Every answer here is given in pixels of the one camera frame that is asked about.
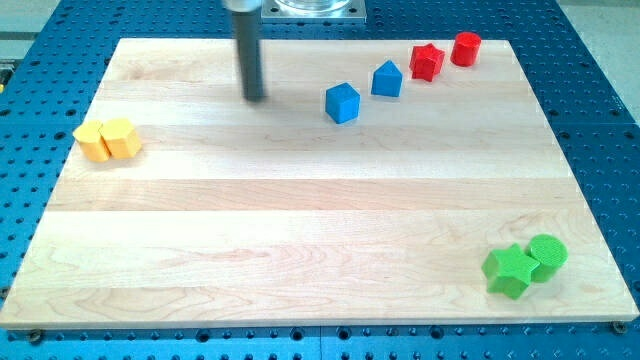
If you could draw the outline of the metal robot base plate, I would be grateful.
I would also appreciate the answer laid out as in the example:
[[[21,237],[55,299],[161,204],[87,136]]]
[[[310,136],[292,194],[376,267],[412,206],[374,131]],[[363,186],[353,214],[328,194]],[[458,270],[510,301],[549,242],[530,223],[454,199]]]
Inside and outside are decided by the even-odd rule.
[[[264,0],[264,24],[365,23],[365,0]]]

